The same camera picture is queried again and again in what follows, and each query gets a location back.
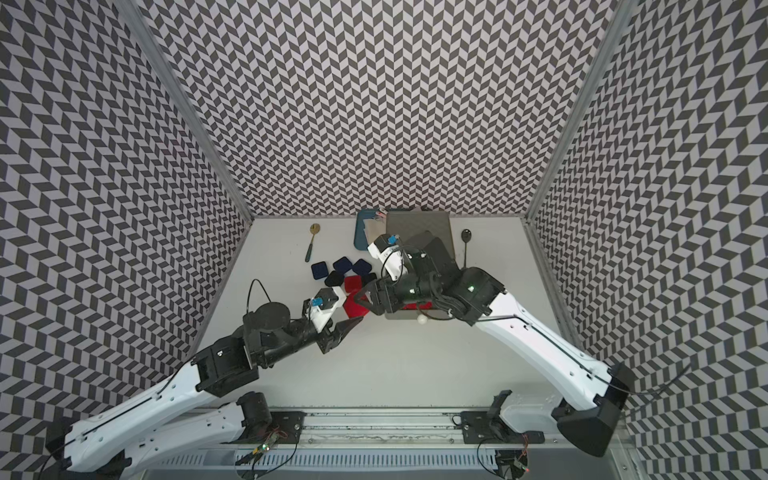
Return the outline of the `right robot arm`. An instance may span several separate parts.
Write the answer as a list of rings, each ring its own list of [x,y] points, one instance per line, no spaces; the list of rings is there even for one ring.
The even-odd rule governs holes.
[[[429,231],[408,241],[382,234],[367,250],[384,271],[356,293],[356,303],[376,315],[429,303],[445,320],[474,327],[511,348],[559,392],[557,399],[533,403],[501,394],[489,418],[498,437],[557,431],[582,452],[605,455],[634,392],[637,377],[629,366],[608,365],[574,346],[490,273],[459,267]]]

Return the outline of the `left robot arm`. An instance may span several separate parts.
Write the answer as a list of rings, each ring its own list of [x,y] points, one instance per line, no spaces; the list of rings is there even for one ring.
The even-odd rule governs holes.
[[[279,436],[262,393],[246,392],[207,414],[186,414],[255,382],[261,371],[308,346],[322,353],[338,347],[362,320],[333,321],[344,301],[340,294],[316,296],[305,301],[297,319],[286,305],[265,303],[157,385],[92,417],[52,422],[45,439],[50,458],[39,478],[129,478],[197,447],[263,444]]]

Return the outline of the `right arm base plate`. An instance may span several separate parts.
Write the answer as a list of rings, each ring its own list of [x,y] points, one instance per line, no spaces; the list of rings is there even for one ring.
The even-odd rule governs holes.
[[[454,426],[460,430],[467,445],[481,443],[536,445],[544,444],[545,436],[540,431],[518,433],[499,418],[490,419],[485,412],[461,411],[451,416]]]

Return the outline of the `three-drawer storage cabinet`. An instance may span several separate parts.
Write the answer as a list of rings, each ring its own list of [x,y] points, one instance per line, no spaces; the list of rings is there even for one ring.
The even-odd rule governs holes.
[[[407,240],[412,236],[419,234],[423,231],[430,231],[436,236],[449,237],[453,240],[452,229],[450,225],[450,217],[447,212],[444,211],[391,211],[387,217],[386,234],[395,234],[400,238],[400,243],[407,244]],[[432,266],[431,262],[426,262],[428,269],[435,270],[440,279],[438,285],[447,288],[449,284],[457,280],[460,274],[460,268],[457,270],[436,270]],[[408,262],[404,261],[405,270],[409,269]],[[429,315],[432,317],[447,318],[447,314],[437,309],[432,304],[431,310],[399,310],[394,313],[384,314],[387,320],[417,320],[420,313]],[[432,320],[429,316],[426,316],[426,320]]]

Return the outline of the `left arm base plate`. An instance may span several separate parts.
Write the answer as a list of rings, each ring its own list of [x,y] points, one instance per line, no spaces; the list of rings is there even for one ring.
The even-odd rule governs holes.
[[[306,413],[299,410],[272,413],[272,423],[257,435],[259,444],[296,445],[304,430]]]

